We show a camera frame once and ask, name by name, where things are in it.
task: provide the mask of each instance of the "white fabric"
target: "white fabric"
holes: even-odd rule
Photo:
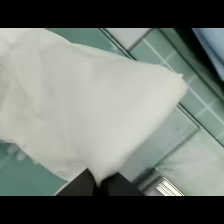
[[[0,138],[66,180],[116,172],[186,90],[160,65],[45,29],[0,29]]]

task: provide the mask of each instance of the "white paper towel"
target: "white paper towel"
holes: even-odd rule
[[[86,167],[97,183],[115,173],[186,90],[160,65],[0,29],[0,138],[66,180]]]

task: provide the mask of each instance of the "white tile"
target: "white tile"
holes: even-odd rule
[[[151,28],[106,28],[110,34],[125,48],[130,47]]]

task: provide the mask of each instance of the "white bag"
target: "white bag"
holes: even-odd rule
[[[117,172],[186,90],[160,65],[45,29],[0,29],[0,138],[66,180]]]

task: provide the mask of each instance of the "blue fabric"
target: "blue fabric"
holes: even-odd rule
[[[222,81],[224,81],[224,28],[192,28]]]

